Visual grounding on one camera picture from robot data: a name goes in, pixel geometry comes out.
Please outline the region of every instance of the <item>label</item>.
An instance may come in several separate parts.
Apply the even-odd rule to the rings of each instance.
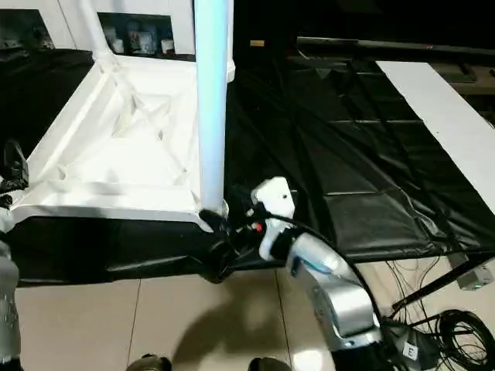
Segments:
[[[402,354],[415,361],[418,359],[418,347],[409,344],[408,342],[404,342],[404,350],[402,351]]]

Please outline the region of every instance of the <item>white metal frame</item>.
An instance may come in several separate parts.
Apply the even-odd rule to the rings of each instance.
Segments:
[[[53,45],[61,49],[76,48],[57,0],[0,0],[1,9],[38,10],[53,41]]]
[[[88,30],[80,14],[79,0],[59,0],[76,47],[92,50]],[[178,54],[194,54],[193,8],[190,0],[93,0],[97,12],[169,15]]]

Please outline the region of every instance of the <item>bundle of cables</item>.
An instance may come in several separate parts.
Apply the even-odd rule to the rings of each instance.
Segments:
[[[436,315],[435,336],[444,357],[442,364],[454,370],[451,361],[468,371],[495,369],[495,339],[483,321],[470,311],[449,310]]]
[[[439,258],[437,257],[432,264],[425,269],[419,287],[422,287],[426,275],[438,262]],[[405,286],[409,286],[410,289],[413,288],[401,273],[399,267],[407,271],[416,271],[418,269],[418,262],[416,263],[416,267],[410,270],[402,267],[396,262],[391,262],[391,264],[387,262],[402,297],[405,296]],[[444,368],[454,371],[459,369],[459,367],[456,366],[461,366],[467,371],[495,370],[495,339],[480,318],[470,311],[460,311],[456,309],[444,311],[439,315],[428,317],[423,301],[420,300],[418,304],[424,315],[424,319],[415,323],[409,321],[408,326],[416,328],[423,324],[428,325],[427,328],[423,327],[423,329],[419,331],[432,336],[438,344],[439,351],[442,355],[441,362],[436,368],[437,370]],[[408,318],[410,320],[410,315],[405,307],[403,309],[405,310],[405,316],[400,321],[407,324]],[[400,314],[399,312],[400,311],[396,311],[393,316]]]

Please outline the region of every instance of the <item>object on shelf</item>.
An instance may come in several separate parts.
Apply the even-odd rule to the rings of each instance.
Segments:
[[[112,49],[114,50],[114,53],[117,54],[122,54],[124,52],[124,40],[122,39],[116,39],[112,44]]]
[[[173,39],[163,39],[162,40],[163,54],[173,53],[173,50],[174,50]]]

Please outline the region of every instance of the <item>black bar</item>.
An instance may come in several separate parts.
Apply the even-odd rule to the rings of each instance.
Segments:
[[[480,254],[470,257],[469,260],[458,267],[452,269],[449,273],[444,274],[440,278],[437,278],[433,282],[430,282],[426,286],[420,288],[419,290],[413,292],[409,296],[399,300],[397,303],[392,305],[394,309],[393,317],[396,313],[398,313],[403,307],[414,303],[420,299],[423,299],[425,296],[428,296],[434,293],[441,288],[444,288],[446,285],[451,284],[457,278],[461,277],[463,274],[468,273],[472,269],[480,266],[483,263],[486,263],[488,260],[492,259],[492,254]]]

